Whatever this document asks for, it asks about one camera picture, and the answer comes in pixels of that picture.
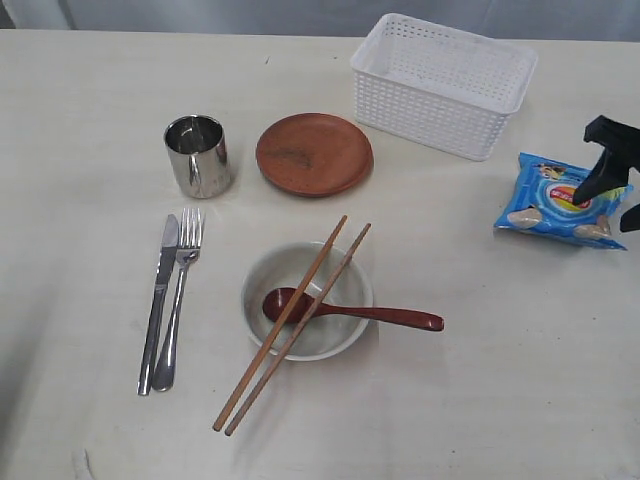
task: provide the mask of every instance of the spoon handle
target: spoon handle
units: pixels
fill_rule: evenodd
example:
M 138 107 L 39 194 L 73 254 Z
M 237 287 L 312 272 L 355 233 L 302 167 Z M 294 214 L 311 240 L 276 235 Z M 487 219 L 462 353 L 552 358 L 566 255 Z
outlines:
M 432 313 L 419 312 L 417 310 L 379 307 L 336 307 L 332 305 L 330 309 L 323 312 L 325 315 L 329 313 L 370 318 L 371 320 L 395 323 L 396 325 L 419 328 L 420 330 L 430 330 L 432 332 L 441 332 L 444 330 L 444 319 L 442 317 Z

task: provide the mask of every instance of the wooden plate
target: wooden plate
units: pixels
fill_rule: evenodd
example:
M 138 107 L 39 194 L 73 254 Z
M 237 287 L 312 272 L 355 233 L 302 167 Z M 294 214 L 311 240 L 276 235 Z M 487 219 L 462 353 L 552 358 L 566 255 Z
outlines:
M 305 197 L 343 192 L 373 167 L 371 144 L 364 133 L 323 113 L 301 113 L 271 125 L 258 141 L 256 158 L 267 180 Z

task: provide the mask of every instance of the fork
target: fork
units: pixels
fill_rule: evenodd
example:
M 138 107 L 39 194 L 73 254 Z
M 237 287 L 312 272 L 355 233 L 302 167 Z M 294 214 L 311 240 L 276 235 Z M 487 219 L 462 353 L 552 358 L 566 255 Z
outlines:
M 189 266 L 198 260 L 200 256 L 200 246 L 202 245 L 202 234 L 204 230 L 204 219 L 199 208 L 185 208 L 182 211 L 180 222 L 180 239 L 178 240 L 178 251 L 176 261 L 180 268 L 178 273 L 178 284 L 176 294 L 173 299 L 171 318 L 167 327 L 167 334 L 162 344 L 158 365 L 153 374 L 152 386 L 154 390 L 164 392 L 173 386 L 173 379 L 176 374 L 176 344 L 178 341 L 178 322 L 180 320 L 180 309 L 182 308 L 182 297 L 184 296 L 184 286 L 187 281 Z

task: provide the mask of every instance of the wooden chopsticks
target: wooden chopsticks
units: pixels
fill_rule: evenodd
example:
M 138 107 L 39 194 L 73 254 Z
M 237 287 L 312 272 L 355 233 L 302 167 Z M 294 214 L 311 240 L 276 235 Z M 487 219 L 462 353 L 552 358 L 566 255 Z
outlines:
M 220 412 L 220 415 L 218 415 L 218 418 L 216 419 L 213 425 L 213 429 L 215 431 L 219 432 L 224 426 L 229 416 L 231 415 L 233 408 L 236 406 L 236 404 L 240 400 L 240 397 L 242 396 L 247 386 L 249 385 L 251 378 L 255 375 L 256 371 L 258 370 L 258 367 L 260 366 L 260 364 L 266 357 L 267 353 L 269 352 L 269 349 L 273 345 L 273 342 L 275 341 L 276 336 L 278 335 L 283 325 L 285 324 L 287 317 L 293 310 L 293 307 L 297 304 L 299 298 L 302 296 L 305 289 L 313 279 L 313 276 L 320 268 L 320 265 L 322 264 L 323 260 L 329 254 L 329 251 L 333 246 L 333 242 L 335 241 L 336 237 L 340 233 L 340 230 L 342 229 L 342 226 L 344 225 L 346 220 L 347 220 L 347 217 L 346 215 L 344 215 L 340 220 L 340 222 L 338 222 L 338 225 L 336 225 L 336 228 L 333 230 L 329 238 L 327 239 L 327 242 L 325 242 L 325 245 L 323 246 L 322 250 L 316 257 L 316 259 L 314 260 L 311 267 L 309 267 L 309 270 L 307 271 L 304 278 L 298 285 L 298 288 L 296 289 L 295 293 L 289 300 L 289 303 L 287 303 L 287 305 L 285 306 L 285 309 L 280 314 L 280 317 L 278 317 L 278 320 L 276 321 L 273 328 L 271 329 L 271 332 L 269 332 L 269 335 L 263 342 L 262 346 L 260 347 L 260 350 L 258 350 L 258 353 L 256 353 L 255 357 L 249 364 L 249 367 L 247 367 L 247 370 L 245 371 L 244 375 L 240 379 L 240 382 L 238 382 L 238 385 L 236 386 L 235 390 L 229 397 L 229 400 L 227 400 L 227 403 L 225 404 L 222 411 Z M 224 431 L 225 435 L 227 436 L 231 435 L 235 431 L 235 429 L 238 427 L 238 425 L 246 415 L 249 408 L 251 408 L 251 405 L 253 405 L 253 403 L 256 401 L 256 399 L 258 398 L 258 395 L 260 395 L 260 392 L 264 389 L 265 385 L 267 384 L 271 376 L 274 374 L 274 372 L 278 368 L 278 365 L 280 365 L 282 360 L 284 360 L 284 358 L 289 353 L 289 350 L 293 346 L 293 343 L 296 341 L 298 336 L 302 333 L 302 330 L 304 329 L 305 325 L 313 317 L 313 314 L 318 309 L 318 307 L 320 306 L 324 298 L 327 296 L 327 294 L 329 293 L 329 290 L 331 290 L 331 287 L 333 287 L 333 284 L 338 280 L 344 268 L 351 261 L 353 254 L 355 253 L 356 249 L 360 246 L 360 243 L 362 242 L 364 236 L 369 231 L 369 228 L 371 228 L 371 224 L 367 223 L 365 227 L 362 229 L 362 231 L 360 232 L 360 234 L 358 235 L 358 237 L 354 240 L 353 244 L 351 245 L 347 253 L 344 255 L 344 257 L 340 261 L 340 264 L 331 273 L 329 280 L 327 280 L 327 283 L 322 289 L 322 291 L 320 292 L 320 294 L 316 297 L 316 299 L 313 301 L 309 309 L 305 312 L 300 322 L 296 325 L 296 328 L 294 329 L 291 336 L 287 339 L 285 344 L 279 350 L 278 355 L 275 357 L 273 362 L 269 365 L 269 367 L 264 372 L 264 374 L 262 375 L 258 383 L 255 385 L 251 393 L 247 396 L 246 400 L 244 401 L 244 403 L 242 404 L 242 406 L 240 407 L 236 415 L 233 417 L 233 420 L 231 421 L 231 423 L 225 429 Z
M 247 389 L 249 382 L 251 381 L 253 376 L 256 374 L 256 371 L 260 367 L 260 364 L 264 361 L 264 358 L 269 353 L 269 349 L 271 348 L 271 346 L 273 345 L 273 342 L 275 341 L 276 337 L 280 333 L 280 330 L 282 330 L 282 327 L 287 321 L 287 317 L 289 317 L 289 314 L 293 310 L 293 307 L 295 307 L 295 305 L 298 303 L 298 300 L 304 293 L 309 283 L 311 283 L 313 276 L 316 274 L 316 272 L 320 268 L 320 265 L 322 264 L 323 260 L 331 251 L 331 247 L 333 247 L 333 242 L 335 242 L 336 237 L 340 233 L 340 230 L 342 230 L 342 227 L 344 226 L 346 221 L 347 221 L 347 216 L 343 215 L 340 221 L 338 222 L 338 224 L 336 225 L 336 227 L 333 229 L 333 232 L 331 232 L 331 235 L 329 235 L 329 238 L 327 239 L 324 246 L 322 247 L 322 250 L 320 250 L 320 252 L 318 253 L 318 256 L 309 267 L 309 270 L 307 270 L 307 273 L 300 281 L 298 288 L 296 289 L 295 293 L 289 300 L 289 303 L 287 303 L 284 310 L 278 317 L 278 320 L 276 320 L 276 323 L 273 325 L 273 328 L 269 332 L 269 335 L 262 343 L 262 346 L 258 350 L 258 353 L 256 353 L 256 355 L 253 357 L 253 360 L 251 360 L 251 363 L 247 367 L 247 370 L 244 372 L 244 375 L 242 375 L 242 378 L 238 382 L 238 385 L 236 385 L 235 390 L 229 397 L 229 400 L 227 400 L 227 403 L 222 408 L 220 415 L 218 415 L 218 418 L 213 424 L 213 429 L 216 432 L 219 432 L 220 430 L 222 430 L 222 427 L 224 426 L 225 422 L 229 418 L 229 415 L 231 415 L 233 408 L 236 406 L 236 404 L 240 400 L 240 397 L 242 396 L 244 391 Z

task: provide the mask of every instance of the table surface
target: table surface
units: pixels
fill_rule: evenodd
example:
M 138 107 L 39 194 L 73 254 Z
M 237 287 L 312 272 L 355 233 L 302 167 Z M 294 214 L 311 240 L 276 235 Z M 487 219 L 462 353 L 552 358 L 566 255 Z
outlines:
M 322 200 L 277 191 L 256 167 L 260 134 L 300 112 L 353 120 L 360 42 L 0 32 L 1 478 L 72 478 L 78 448 L 96 480 L 640 474 L 640 234 L 619 252 L 492 229 L 520 151 L 591 167 L 589 121 L 640 125 L 640 45 L 523 42 L 538 67 L 485 163 L 362 127 L 364 184 Z M 236 177 L 198 203 L 176 384 L 142 398 L 162 226 L 190 204 L 162 132 L 193 112 L 224 124 Z M 232 437 L 213 432 L 256 351 L 246 273 L 283 243 L 325 239 L 343 213 L 340 246 L 373 224 L 355 260 L 376 304 L 439 313 L 445 332 L 375 325 L 336 357 L 285 362 Z

